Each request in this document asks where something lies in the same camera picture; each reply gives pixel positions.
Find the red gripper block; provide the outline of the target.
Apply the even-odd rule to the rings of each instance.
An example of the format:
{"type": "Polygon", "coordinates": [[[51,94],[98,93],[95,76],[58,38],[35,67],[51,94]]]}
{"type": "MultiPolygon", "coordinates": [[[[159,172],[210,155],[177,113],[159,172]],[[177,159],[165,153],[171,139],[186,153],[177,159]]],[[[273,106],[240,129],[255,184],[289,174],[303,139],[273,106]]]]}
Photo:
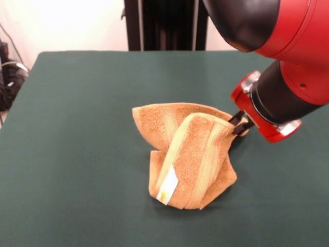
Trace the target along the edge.
{"type": "Polygon", "coordinates": [[[282,141],[294,134],[302,125],[300,119],[284,124],[276,124],[264,118],[254,104],[255,88],[261,73],[257,70],[244,77],[234,88],[231,99],[240,109],[228,122],[234,126],[233,135],[243,136],[250,128],[256,126],[261,135],[270,143],[282,141]]]}

